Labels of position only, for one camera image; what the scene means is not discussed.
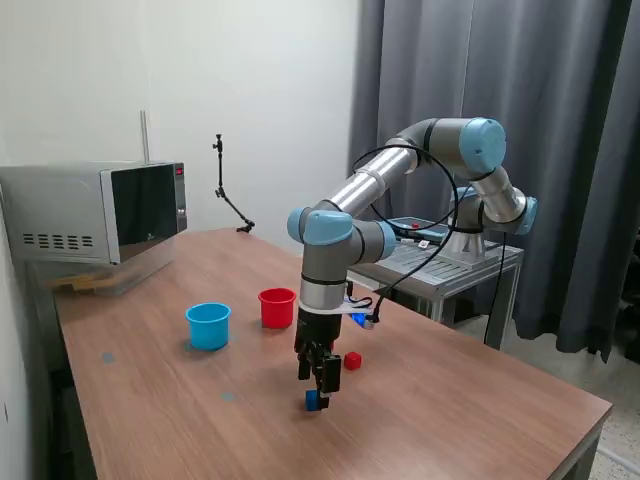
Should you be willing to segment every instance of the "robot arm tube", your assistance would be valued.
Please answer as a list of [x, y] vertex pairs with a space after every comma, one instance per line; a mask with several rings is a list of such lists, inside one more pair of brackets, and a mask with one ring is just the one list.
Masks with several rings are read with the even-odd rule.
[[[394, 138], [387, 145], [408, 145], [406, 140]], [[418, 165], [418, 155], [406, 148], [383, 150], [366, 165], [356, 170], [328, 201], [341, 211], [358, 216], [403, 175]]]
[[513, 222], [527, 206], [527, 197], [511, 185], [509, 175], [502, 167], [480, 180], [471, 181], [471, 185], [484, 202], [484, 214], [492, 222]]

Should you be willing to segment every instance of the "microwave door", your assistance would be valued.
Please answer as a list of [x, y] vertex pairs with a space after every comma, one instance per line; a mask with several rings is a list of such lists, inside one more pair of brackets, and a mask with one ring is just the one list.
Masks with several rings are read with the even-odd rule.
[[111, 172], [120, 262], [178, 233], [174, 166]]

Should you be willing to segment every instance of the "white wall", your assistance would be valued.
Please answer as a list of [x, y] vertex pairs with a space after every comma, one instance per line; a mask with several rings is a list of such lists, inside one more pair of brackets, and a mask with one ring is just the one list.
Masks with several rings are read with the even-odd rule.
[[141, 160], [140, 0], [3, 0], [0, 112], [13, 163]]
[[[0, 165], [6, 163], [0, 119]], [[48, 383], [33, 325], [25, 314], [0, 210], [0, 479], [44, 478], [46, 469]]]
[[358, 0], [9, 0], [0, 112], [13, 163], [186, 164], [189, 228], [239, 226], [296, 248], [286, 218], [344, 179]]
[[189, 228], [241, 226], [295, 249], [286, 219], [345, 178], [356, 0], [146, 2], [153, 159], [185, 162]]

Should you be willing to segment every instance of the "blue joint cap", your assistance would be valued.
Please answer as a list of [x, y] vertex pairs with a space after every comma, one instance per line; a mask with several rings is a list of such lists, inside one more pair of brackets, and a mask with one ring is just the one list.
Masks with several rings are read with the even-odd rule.
[[287, 233], [298, 243], [302, 243], [302, 238], [300, 238], [300, 217], [302, 217], [303, 211], [304, 208], [302, 207], [294, 208], [287, 218]]
[[527, 209], [520, 218], [520, 225], [518, 229], [513, 232], [515, 235], [526, 235], [533, 227], [533, 222], [536, 219], [538, 213], [538, 200], [533, 197], [527, 197]]
[[331, 245], [351, 236], [353, 218], [344, 212], [314, 210], [307, 217], [304, 228], [304, 243], [309, 245]]
[[504, 128], [496, 120], [474, 118], [460, 130], [459, 147], [469, 170], [479, 174], [493, 172], [507, 152]]
[[318, 410], [318, 391], [307, 390], [304, 395], [304, 406], [307, 412], [315, 412]]
[[[469, 198], [469, 197], [477, 197], [478, 193], [473, 189], [473, 187], [469, 187], [469, 190], [467, 190], [467, 187], [458, 187], [456, 188], [456, 190], [458, 191], [458, 199], [462, 200], [463, 198]], [[453, 192], [451, 192], [451, 201], [455, 200], [455, 197], [453, 196]]]
[[382, 235], [384, 236], [384, 248], [382, 250], [382, 256], [380, 260], [383, 260], [393, 253], [393, 250], [396, 248], [396, 233], [386, 222], [378, 222], [380, 228], [382, 229]]

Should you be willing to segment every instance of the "red cup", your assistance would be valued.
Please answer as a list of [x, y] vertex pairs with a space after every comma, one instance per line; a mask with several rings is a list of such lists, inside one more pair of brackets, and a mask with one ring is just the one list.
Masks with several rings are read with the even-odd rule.
[[270, 288], [258, 295], [262, 314], [262, 326], [287, 328], [293, 323], [293, 302], [296, 293], [288, 288]]

